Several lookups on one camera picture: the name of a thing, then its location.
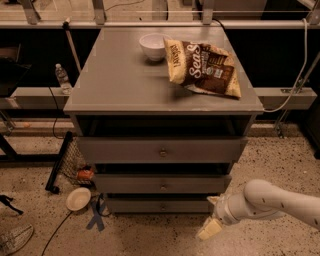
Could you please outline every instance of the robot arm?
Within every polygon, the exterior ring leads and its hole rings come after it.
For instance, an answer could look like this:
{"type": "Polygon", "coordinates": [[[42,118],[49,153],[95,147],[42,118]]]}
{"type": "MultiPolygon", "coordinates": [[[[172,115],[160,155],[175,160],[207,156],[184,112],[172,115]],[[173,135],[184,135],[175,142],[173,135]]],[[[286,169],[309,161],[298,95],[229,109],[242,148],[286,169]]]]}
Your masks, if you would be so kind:
{"type": "Polygon", "coordinates": [[[320,230],[320,198],[289,192],[265,180],[249,181],[242,193],[208,197],[214,213],[197,236],[208,239],[222,230],[222,225],[239,223],[242,219],[271,220],[285,213],[320,230]]]}

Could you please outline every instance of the brown snack bag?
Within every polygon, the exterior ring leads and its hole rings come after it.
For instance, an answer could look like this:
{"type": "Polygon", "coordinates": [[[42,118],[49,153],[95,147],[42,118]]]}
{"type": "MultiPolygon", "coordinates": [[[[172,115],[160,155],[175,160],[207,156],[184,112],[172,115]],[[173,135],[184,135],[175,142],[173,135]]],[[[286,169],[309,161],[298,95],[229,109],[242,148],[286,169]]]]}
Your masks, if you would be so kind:
{"type": "Polygon", "coordinates": [[[170,82],[197,93],[240,98],[232,54],[210,44],[164,40],[170,82]]]}

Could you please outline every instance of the speckled floor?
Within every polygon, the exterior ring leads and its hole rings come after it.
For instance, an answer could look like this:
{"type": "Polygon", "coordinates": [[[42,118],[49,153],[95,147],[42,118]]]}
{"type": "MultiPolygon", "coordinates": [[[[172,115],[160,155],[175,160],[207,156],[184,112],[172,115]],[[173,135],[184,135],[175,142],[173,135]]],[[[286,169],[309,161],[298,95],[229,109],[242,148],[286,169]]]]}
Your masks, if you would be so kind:
{"type": "MultiPolygon", "coordinates": [[[[235,164],[226,193],[240,192],[254,178],[268,180],[294,192],[320,197],[320,161],[298,129],[284,129],[280,139],[269,126],[253,127],[249,142],[235,164]]],[[[61,140],[48,137],[6,137],[19,153],[57,152],[61,140]]],[[[195,234],[208,217],[206,214],[126,214],[103,217],[104,229],[87,229],[93,217],[88,209],[68,216],[68,194],[78,187],[63,175],[57,177],[60,194],[45,190],[51,166],[0,167],[0,194],[14,198],[19,216],[0,205],[0,231],[31,223],[34,234],[15,255],[320,255],[320,232],[286,215],[277,220],[245,220],[227,226],[206,241],[195,234]]],[[[97,191],[91,189],[92,195],[97,191]]]]}

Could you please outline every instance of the white bowl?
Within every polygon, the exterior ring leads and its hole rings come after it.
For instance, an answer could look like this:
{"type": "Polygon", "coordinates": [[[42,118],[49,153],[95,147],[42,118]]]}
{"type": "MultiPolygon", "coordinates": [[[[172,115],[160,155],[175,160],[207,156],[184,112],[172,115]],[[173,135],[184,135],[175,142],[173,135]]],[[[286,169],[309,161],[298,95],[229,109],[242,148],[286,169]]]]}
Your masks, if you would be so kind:
{"type": "Polygon", "coordinates": [[[67,197],[66,205],[70,211],[79,211],[86,207],[91,198],[91,192],[87,188],[77,188],[67,197]]]}
{"type": "Polygon", "coordinates": [[[139,43],[144,54],[152,61],[160,61],[166,56],[164,39],[172,39],[170,36],[160,33],[144,35],[139,43]]]}

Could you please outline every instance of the water bottle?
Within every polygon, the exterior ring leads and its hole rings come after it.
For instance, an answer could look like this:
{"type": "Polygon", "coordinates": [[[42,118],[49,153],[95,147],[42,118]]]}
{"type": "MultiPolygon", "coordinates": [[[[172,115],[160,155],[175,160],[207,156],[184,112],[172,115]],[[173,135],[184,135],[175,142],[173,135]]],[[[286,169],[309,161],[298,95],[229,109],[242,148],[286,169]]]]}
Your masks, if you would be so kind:
{"type": "Polygon", "coordinates": [[[58,82],[60,84],[60,87],[62,89],[62,93],[69,95],[72,91],[72,86],[69,81],[67,71],[61,66],[61,64],[57,63],[55,73],[56,73],[58,82]]]}

